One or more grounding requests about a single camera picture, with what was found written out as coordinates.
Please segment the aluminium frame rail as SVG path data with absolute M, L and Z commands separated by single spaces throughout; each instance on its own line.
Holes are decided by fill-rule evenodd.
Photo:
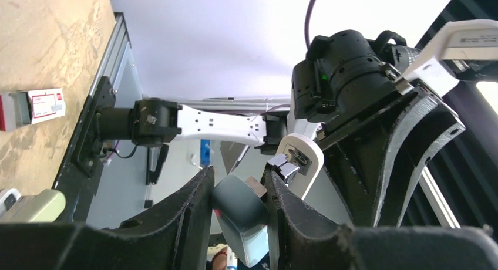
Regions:
M 94 93 L 102 76 L 110 80 L 110 95 L 117 106 L 132 106 L 146 98 L 140 82 L 124 13 L 115 12 L 115 26 L 96 72 L 90 92 Z M 290 109 L 289 97 L 274 98 L 216 98 L 179 101 L 181 104 L 208 112 L 254 115 Z

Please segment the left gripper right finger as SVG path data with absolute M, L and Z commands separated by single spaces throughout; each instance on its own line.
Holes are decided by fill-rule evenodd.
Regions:
M 496 269 L 478 228 L 350 227 L 323 216 L 265 170 L 271 269 Z

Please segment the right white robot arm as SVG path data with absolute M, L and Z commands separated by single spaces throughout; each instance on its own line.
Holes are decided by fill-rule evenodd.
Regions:
M 307 136 L 352 222 L 397 226 L 426 163 L 465 129 L 442 99 L 454 78 L 443 64 L 454 35 L 441 31 L 422 50 L 391 31 L 376 40 L 354 30 L 316 36 L 293 69 L 287 115 L 221 114 L 150 98 L 101 107 L 94 129 L 100 140 L 136 146 L 209 139 L 264 154 L 289 134 Z

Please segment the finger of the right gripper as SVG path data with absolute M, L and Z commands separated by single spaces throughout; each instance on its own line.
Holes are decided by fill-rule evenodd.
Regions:
M 325 169 L 354 225 L 399 226 L 422 170 L 465 125 L 417 87 L 322 132 Z

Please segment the light blue stapler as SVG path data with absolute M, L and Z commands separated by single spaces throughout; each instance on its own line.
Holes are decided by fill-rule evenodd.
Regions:
M 276 167 L 284 185 L 304 199 L 324 163 L 319 146 L 310 138 L 291 133 L 281 141 L 268 164 Z M 213 210 L 230 249 L 228 269 L 234 262 L 252 268 L 268 254 L 267 189 L 264 180 L 249 177 L 242 180 L 229 174 L 211 193 Z

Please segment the red white staple box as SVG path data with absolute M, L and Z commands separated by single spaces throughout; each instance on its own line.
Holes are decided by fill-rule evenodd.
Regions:
M 1 93 L 1 131 L 45 122 L 66 113 L 61 88 Z

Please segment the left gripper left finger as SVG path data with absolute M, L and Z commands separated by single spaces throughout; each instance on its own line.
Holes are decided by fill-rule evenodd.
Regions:
M 1 225 L 2 269 L 204 269 L 214 171 L 115 229 L 83 223 Z

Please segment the green white stapler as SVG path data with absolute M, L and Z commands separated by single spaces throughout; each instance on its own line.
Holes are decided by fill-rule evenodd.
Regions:
M 17 189 L 1 190 L 1 223 L 54 222 L 66 198 L 61 191 L 45 189 L 37 195 L 22 195 Z

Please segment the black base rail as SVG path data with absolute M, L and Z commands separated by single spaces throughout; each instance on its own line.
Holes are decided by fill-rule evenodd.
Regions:
M 116 96 L 107 76 L 102 76 L 93 95 L 88 96 L 70 138 L 52 188 L 62 192 L 66 205 L 56 222 L 85 222 L 97 194 L 104 165 L 102 141 L 96 129 L 96 113 L 114 106 Z

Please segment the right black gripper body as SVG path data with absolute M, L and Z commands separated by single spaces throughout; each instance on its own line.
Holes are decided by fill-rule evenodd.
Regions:
M 440 100 L 417 86 L 358 77 L 338 90 L 335 111 L 318 133 L 324 152 L 438 152 Z

